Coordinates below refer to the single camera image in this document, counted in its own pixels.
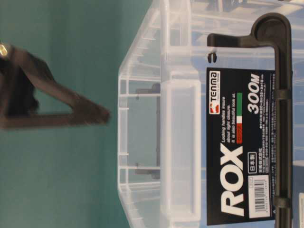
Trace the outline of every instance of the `green background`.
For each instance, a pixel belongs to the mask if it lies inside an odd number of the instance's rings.
[[[112,114],[107,126],[0,131],[0,227],[129,227],[116,184],[117,74],[151,1],[0,1],[0,40]],[[68,110],[36,97],[42,112]]]

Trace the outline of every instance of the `black handle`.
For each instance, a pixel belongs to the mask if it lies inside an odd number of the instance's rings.
[[[100,105],[58,84],[47,64],[22,49],[1,44],[0,128],[33,128],[105,124],[109,112]],[[34,88],[64,102],[70,114],[38,115],[32,113],[38,103]]]
[[[276,228],[292,227],[292,48],[291,26],[278,13],[268,13],[254,23],[248,36],[209,34],[208,46],[227,48],[273,47],[275,50],[276,104]]]

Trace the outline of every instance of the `barcode label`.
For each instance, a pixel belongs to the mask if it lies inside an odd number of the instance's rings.
[[[270,217],[269,176],[248,176],[249,217]]]
[[[300,194],[300,228],[304,228],[304,193]]]

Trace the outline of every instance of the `black label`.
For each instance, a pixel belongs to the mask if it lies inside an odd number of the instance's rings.
[[[274,71],[207,69],[207,224],[275,219]]]

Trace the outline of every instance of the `transparent plastic container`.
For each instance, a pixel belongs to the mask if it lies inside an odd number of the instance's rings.
[[[207,226],[206,68],[275,69],[269,47],[217,47],[210,64],[207,36],[248,35],[268,12],[292,26],[294,161],[303,164],[303,1],[154,0],[119,71],[118,191],[132,228]]]

